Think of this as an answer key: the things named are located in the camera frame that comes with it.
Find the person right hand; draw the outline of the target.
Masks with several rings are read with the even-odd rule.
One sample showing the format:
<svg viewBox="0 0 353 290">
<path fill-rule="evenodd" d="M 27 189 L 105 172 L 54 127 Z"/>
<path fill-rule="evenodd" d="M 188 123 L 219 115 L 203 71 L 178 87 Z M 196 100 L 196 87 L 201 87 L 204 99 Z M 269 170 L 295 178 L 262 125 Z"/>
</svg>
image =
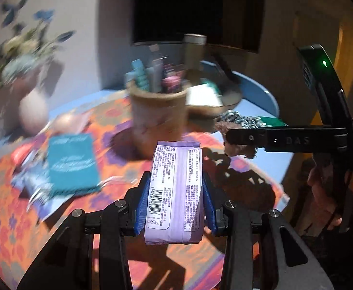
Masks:
<svg viewBox="0 0 353 290">
<path fill-rule="evenodd" d="M 332 217 L 336 203 L 327 195 L 326 187 L 323 185 L 322 168 L 315 166 L 309 174 L 307 184 L 311 187 L 313 199 L 311 202 L 311 223 L 313 227 L 322 229 Z M 348 194 L 353 198 L 353 174 L 350 178 Z"/>
</svg>

